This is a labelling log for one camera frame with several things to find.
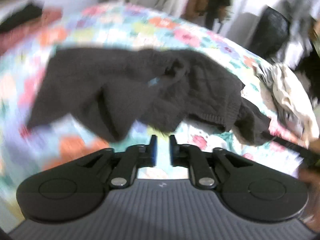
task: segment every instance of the dark knit sweater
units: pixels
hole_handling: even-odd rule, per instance
[[[185,117],[229,131],[235,124],[254,144],[270,119],[241,97],[244,84],[207,56],[190,50],[59,50],[49,61],[28,128],[71,113],[98,136],[123,139],[135,120],[162,132]]]

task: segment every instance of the colorful quilt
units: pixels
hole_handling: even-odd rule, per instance
[[[255,77],[253,63],[268,64],[237,44],[217,34],[165,13],[131,4],[107,3],[64,17],[25,39],[0,59],[0,197],[14,202],[17,186],[26,177],[79,158],[105,147],[116,152],[147,143],[158,136],[155,168],[139,171],[140,178],[181,179],[187,169],[173,168],[169,158],[168,135],[135,122],[127,138],[108,143],[96,137],[72,116],[32,132],[25,127],[32,103],[56,46],[194,49],[211,57],[245,84],[242,96],[272,118],[270,131],[300,142],[277,122],[271,94]],[[203,151],[223,147],[276,170],[294,174],[301,159],[276,143],[246,145],[236,130],[220,133],[214,127],[185,120],[175,131],[178,143],[190,143]]]

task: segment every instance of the black strap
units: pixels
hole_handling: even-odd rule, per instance
[[[0,228],[0,240],[13,240],[13,239]]]
[[[320,234],[317,234],[316,237],[312,240],[320,240]]]

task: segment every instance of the sweater sleeve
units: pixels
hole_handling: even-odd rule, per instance
[[[266,143],[262,132],[269,131],[270,118],[262,114],[260,110],[250,101],[242,98],[238,118],[235,126],[239,128],[241,135],[254,145]]]

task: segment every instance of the human hand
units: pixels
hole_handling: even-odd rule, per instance
[[[311,230],[320,232],[320,173],[301,169],[299,179],[310,184],[310,196],[304,211],[303,222]]]

